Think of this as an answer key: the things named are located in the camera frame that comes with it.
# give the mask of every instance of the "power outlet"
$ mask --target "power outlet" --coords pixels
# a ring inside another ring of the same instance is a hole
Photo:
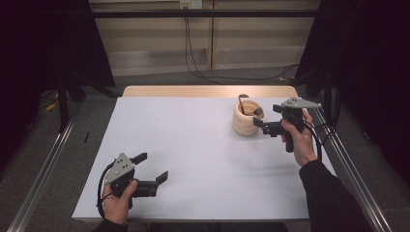
[[[190,9],[190,0],[180,0],[180,9]]]
[[[193,10],[202,10],[202,0],[190,0],[190,8]]]

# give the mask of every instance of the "white wall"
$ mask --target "white wall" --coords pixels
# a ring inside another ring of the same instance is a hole
[[[203,0],[204,9],[314,10],[319,0]],[[172,0],[90,0],[93,10],[176,10]],[[186,71],[183,18],[96,19],[114,76]],[[200,70],[300,62],[313,18],[190,18]]]

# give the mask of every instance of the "metal frame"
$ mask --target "metal frame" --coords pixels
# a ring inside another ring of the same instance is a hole
[[[139,18],[139,17],[326,17],[343,12],[317,10],[129,10],[92,12],[37,12],[34,15],[93,18]]]
[[[326,118],[322,108],[315,108],[320,124],[326,124]],[[371,221],[377,231],[385,232],[392,231],[389,223],[386,221],[379,205],[375,201],[373,195],[370,193],[365,182],[363,181],[359,171],[356,169],[353,160],[350,159],[349,154],[341,143],[335,132],[331,132],[329,128],[325,128],[326,133],[329,135],[330,141],[332,142],[333,147],[337,153],[338,158],[340,159],[344,170],[346,170],[347,175],[349,176],[350,181],[352,182],[353,187],[358,193],[360,199],[362,200],[367,214],[370,216]]]
[[[51,151],[48,154],[47,159],[45,160],[42,170],[40,171],[36,181],[30,188],[29,193],[27,194],[23,203],[15,214],[15,217],[7,232],[22,232],[25,230],[28,221],[36,208],[36,205],[39,202],[40,197],[42,196],[45,184],[52,172],[52,169],[55,166],[55,163],[57,162],[58,157],[60,156],[64,148],[64,145],[66,144],[70,132],[72,131],[73,122],[78,115],[80,107],[81,103],[78,103],[75,106],[72,119],[69,121],[66,128],[57,135],[57,138],[54,142],[53,147],[51,148]]]

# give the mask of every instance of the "white paper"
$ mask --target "white paper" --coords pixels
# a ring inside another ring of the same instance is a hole
[[[251,99],[265,122],[279,121],[273,104]],[[147,152],[135,178],[154,181],[169,171],[156,197],[135,198],[130,219],[147,221],[278,220],[308,218],[300,166],[280,137],[262,130],[242,136],[231,126],[236,98],[120,98],[73,218],[99,219],[97,189],[103,170],[124,152]],[[335,173],[326,152],[323,162]]]

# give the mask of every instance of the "human hand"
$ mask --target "human hand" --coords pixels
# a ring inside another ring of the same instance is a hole
[[[312,117],[304,109],[303,116],[308,123],[311,124],[313,122]],[[303,131],[299,132],[295,126],[285,120],[281,121],[281,125],[292,135],[294,146],[293,154],[299,165],[304,166],[312,160],[317,160],[317,156],[314,154],[313,150],[312,135],[307,128],[304,127]],[[284,134],[281,138],[283,142],[286,142]]]
[[[130,182],[120,198],[111,194],[111,185],[105,185],[102,191],[105,219],[117,224],[127,224],[129,201],[137,186],[136,180]]]

